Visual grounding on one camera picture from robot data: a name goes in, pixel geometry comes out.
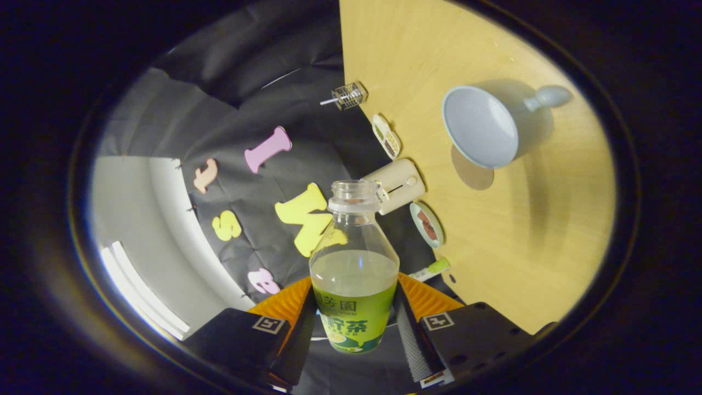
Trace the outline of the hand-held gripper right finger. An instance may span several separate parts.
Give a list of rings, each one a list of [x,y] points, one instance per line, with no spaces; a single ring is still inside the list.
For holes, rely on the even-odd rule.
[[[411,375],[422,388],[498,380],[526,365],[554,326],[530,334],[488,303],[461,303],[404,273],[393,308]]]

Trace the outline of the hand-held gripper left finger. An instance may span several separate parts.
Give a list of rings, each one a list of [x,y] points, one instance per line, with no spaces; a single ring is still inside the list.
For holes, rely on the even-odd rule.
[[[247,312],[226,308],[184,340],[184,346],[236,377],[295,387],[308,357],[316,320],[309,276]]]

